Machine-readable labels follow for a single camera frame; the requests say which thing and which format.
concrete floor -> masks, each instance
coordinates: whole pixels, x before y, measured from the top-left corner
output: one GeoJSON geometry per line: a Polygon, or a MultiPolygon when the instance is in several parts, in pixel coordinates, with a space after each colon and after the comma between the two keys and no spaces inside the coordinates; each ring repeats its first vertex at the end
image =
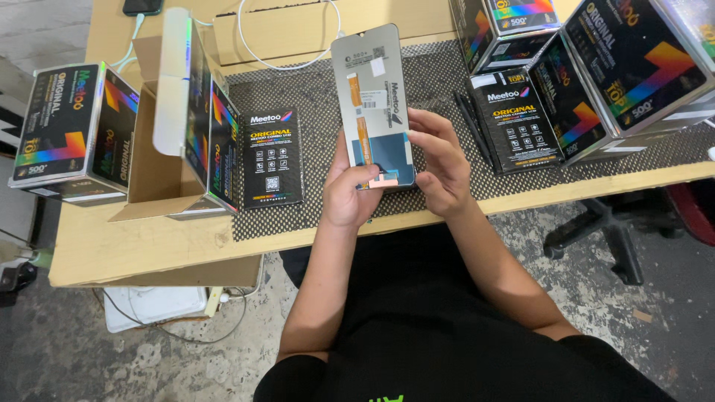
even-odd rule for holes
{"type": "MultiPolygon", "coordinates": [[[[582,211],[554,205],[491,217],[515,256],[581,331],[619,350],[680,401],[715,399],[711,303],[715,249],[690,237],[636,233],[646,284],[622,285],[595,234],[560,261],[542,256],[546,233],[582,211]],[[647,323],[633,309],[652,315],[647,323]]],[[[0,401],[251,401],[275,360],[280,331],[297,290],[277,253],[268,255],[260,291],[239,330],[216,345],[187,345],[161,333],[110,334],[89,290],[56,289],[46,273],[0,309],[0,401]]],[[[213,319],[175,323],[180,335],[213,339],[237,322],[242,302],[213,319]]]]}

open cardboard box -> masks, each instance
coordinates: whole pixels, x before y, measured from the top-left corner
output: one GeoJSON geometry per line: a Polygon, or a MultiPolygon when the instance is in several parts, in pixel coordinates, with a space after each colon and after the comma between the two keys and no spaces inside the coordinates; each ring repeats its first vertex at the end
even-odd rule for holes
{"type": "MultiPolygon", "coordinates": [[[[189,29],[195,33],[196,29],[193,24],[190,24],[189,29]]],[[[183,144],[184,137],[187,136],[186,103],[188,102],[184,101],[183,108],[179,102],[178,107],[172,108],[176,105],[169,104],[167,107],[167,104],[161,104],[157,109],[159,82],[162,83],[162,89],[167,88],[172,95],[175,91],[182,90],[175,85],[177,82],[179,84],[181,84],[180,81],[186,82],[184,90],[187,93],[189,77],[182,78],[176,74],[165,79],[166,75],[160,76],[160,64],[165,63],[166,59],[166,52],[162,52],[166,46],[164,49],[162,48],[161,36],[134,39],[133,42],[144,83],[139,93],[137,122],[134,128],[134,149],[132,171],[129,174],[127,205],[109,221],[117,222],[164,215],[183,220],[193,217],[235,214],[238,203],[236,197],[237,170],[235,168],[238,158],[236,109],[230,104],[218,85],[211,80],[211,85],[209,85],[209,90],[212,91],[211,101],[207,102],[206,106],[209,117],[203,121],[203,124],[209,124],[211,127],[211,129],[207,129],[211,132],[208,140],[204,139],[206,153],[208,153],[208,149],[205,148],[207,145],[211,145],[209,148],[211,158],[207,158],[208,155],[204,154],[208,160],[202,167],[198,162],[200,158],[195,156],[196,153],[194,153],[193,160],[189,157],[189,151],[186,150],[188,143],[183,144]],[[215,119],[218,119],[218,125],[215,124],[215,119]],[[170,122],[165,125],[167,129],[160,131],[168,132],[168,134],[157,136],[157,133],[154,133],[155,123],[165,124],[166,122],[170,122]],[[222,141],[223,146],[219,146],[217,141],[222,141]]],[[[191,45],[191,48],[193,52],[196,49],[203,52],[200,49],[200,42],[198,48],[195,43],[191,45]]],[[[189,75],[185,64],[182,66],[182,73],[189,75]]]]}

black stylus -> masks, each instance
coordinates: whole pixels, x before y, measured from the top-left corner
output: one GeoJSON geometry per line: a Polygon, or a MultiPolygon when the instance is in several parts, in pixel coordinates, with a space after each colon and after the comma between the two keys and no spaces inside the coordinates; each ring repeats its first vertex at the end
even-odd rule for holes
{"type": "Polygon", "coordinates": [[[494,168],[494,164],[489,157],[489,149],[487,148],[487,144],[484,142],[482,135],[479,133],[479,130],[474,125],[474,120],[470,116],[469,111],[467,110],[467,106],[464,104],[465,99],[462,99],[462,96],[459,95],[456,91],[454,91],[454,99],[457,102],[457,106],[459,106],[459,110],[462,112],[464,120],[467,122],[467,127],[469,128],[469,131],[472,132],[472,137],[474,137],[474,141],[477,143],[479,153],[482,155],[482,158],[486,160],[489,167],[494,168]]]}

